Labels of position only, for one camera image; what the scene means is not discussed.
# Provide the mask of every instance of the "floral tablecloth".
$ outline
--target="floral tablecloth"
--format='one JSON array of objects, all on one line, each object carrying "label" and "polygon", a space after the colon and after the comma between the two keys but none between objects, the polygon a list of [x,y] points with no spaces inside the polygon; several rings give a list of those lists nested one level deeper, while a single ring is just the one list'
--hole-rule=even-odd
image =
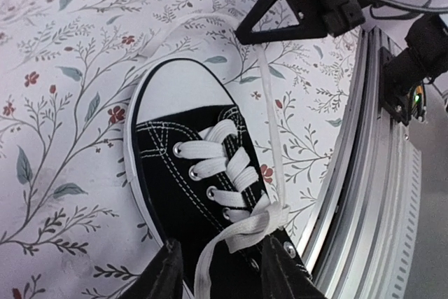
[{"label": "floral tablecloth", "polygon": [[[240,20],[254,1],[0,0],[0,298],[117,298],[157,252],[122,152],[128,101],[157,60],[191,57],[217,74],[246,116],[274,188],[251,46],[239,45],[222,20],[195,19],[153,58],[139,54],[174,18],[226,13]],[[258,28],[293,18],[279,2]],[[356,40],[350,32],[266,46],[294,242],[333,154]]]}]

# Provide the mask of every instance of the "gray leaf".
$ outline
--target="gray leaf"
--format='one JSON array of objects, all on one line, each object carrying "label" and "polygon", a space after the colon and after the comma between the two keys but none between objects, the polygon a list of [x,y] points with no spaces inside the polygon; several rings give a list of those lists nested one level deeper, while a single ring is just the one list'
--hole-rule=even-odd
[{"label": "gray leaf", "polygon": [[79,82],[81,78],[83,77],[83,73],[81,73],[81,70],[73,67],[56,67],[62,70],[62,73],[72,79],[74,79],[76,82]]},{"label": "gray leaf", "polygon": [[25,152],[19,147],[19,156],[17,158],[17,179],[22,184],[25,185],[27,182],[31,182],[33,179],[33,171],[29,164],[29,160]]},{"label": "gray leaf", "polygon": [[59,0],[59,11],[62,11],[63,9],[65,9],[72,0]]},{"label": "gray leaf", "polygon": [[269,72],[271,73],[271,75],[273,75],[275,77],[282,78],[282,79],[285,78],[285,76],[283,76],[283,74],[280,71],[276,70],[272,66],[269,66]]},{"label": "gray leaf", "polygon": [[250,82],[254,82],[254,80],[258,80],[259,77],[256,76],[247,76],[245,78],[242,78],[241,80],[239,80],[239,82],[242,83],[250,83]]},{"label": "gray leaf", "polygon": [[79,187],[78,185],[76,185],[75,183],[69,182],[69,183],[65,183],[61,186],[59,186],[58,188],[55,189],[55,191],[53,192],[53,197],[55,199],[64,196],[64,195],[77,195],[77,194],[87,194],[84,190],[81,189],[81,187]]},{"label": "gray leaf", "polygon": [[89,103],[89,109],[87,110],[87,114],[85,115],[84,121],[88,122],[91,117],[93,117],[95,111],[98,109],[100,102],[99,93],[95,95],[95,97],[92,98],[92,100]]},{"label": "gray leaf", "polygon": [[319,56],[321,57],[321,60],[322,60],[323,53],[322,53],[321,48],[319,46],[316,46],[316,45],[314,45],[313,47],[317,51],[317,53],[319,54]]},{"label": "gray leaf", "polygon": [[226,63],[227,59],[223,56],[213,56],[210,57],[209,59],[205,60],[205,62],[209,62],[209,63]]},{"label": "gray leaf", "polygon": [[327,123],[330,123],[331,126],[339,127],[342,124],[342,119],[338,118],[336,120],[327,120]]},{"label": "gray leaf", "polygon": [[114,22],[115,20],[117,20],[119,17],[121,17],[121,15],[116,15],[115,17],[112,17],[111,19],[107,20],[107,21],[106,21],[106,25],[113,24],[113,22]]}]

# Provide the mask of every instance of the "floral pattern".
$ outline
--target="floral pattern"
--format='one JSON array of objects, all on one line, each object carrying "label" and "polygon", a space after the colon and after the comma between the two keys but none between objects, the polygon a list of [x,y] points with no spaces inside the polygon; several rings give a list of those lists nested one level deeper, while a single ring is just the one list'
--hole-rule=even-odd
[{"label": "floral pattern", "polygon": [[[241,20],[255,1],[0,0],[0,53],[8,56],[0,87],[0,298],[118,298],[155,255],[154,228],[144,223],[125,175],[123,122],[139,79],[167,57],[199,60],[226,86],[274,191],[253,47],[241,46],[221,19],[197,18],[151,59],[142,55],[182,15]],[[280,1],[258,28],[293,18]],[[357,32],[349,32],[264,45],[294,242],[333,156],[356,42]]]}]

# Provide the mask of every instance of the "black canvas upper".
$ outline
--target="black canvas upper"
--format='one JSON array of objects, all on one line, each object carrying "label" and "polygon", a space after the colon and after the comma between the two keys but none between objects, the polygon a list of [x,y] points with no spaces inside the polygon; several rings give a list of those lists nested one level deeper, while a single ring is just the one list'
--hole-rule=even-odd
[{"label": "black canvas upper", "polygon": [[[250,166],[260,177],[243,192],[247,210],[251,211],[262,190],[266,190],[246,123],[236,105],[205,106],[140,123],[134,128],[134,155],[146,205],[161,236],[181,243],[184,277],[191,289],[203,248],[232,224],[224,218],[223,207],[207,197],[207,188],[235,190],[235,187],[225,173],[193,181],[188,170],[200,160],[176,157],[173,146],[178,142],[202,140],[198,132],[224,119],[233,120],[238,129],[237,137],[228,136],[224,141],[227,156],[231,158],[239,147],[244,147],[251,159]],[[272,235],[280,242],[290,240],[284,230],[277,230]],[[262,245],[257,244],[230,254],[225,242],[218,244],[210,269],[211,297],[262,298],[260,273],[251,266],[251,260],[254,260],[261,267],[261,251]],[[295,260],[303,269],[300,257]]]}]

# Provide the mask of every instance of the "gray floor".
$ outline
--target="gray floor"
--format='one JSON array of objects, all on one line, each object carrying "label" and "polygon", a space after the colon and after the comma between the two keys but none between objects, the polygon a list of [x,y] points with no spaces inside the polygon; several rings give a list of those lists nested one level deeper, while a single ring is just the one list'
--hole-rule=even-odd
[{"label": "gray floor", "polygon": [[410,139],[422,152],[419,229],[405,299],[448,298],[448,115],[427,86],[428,123],[411,124]]}]

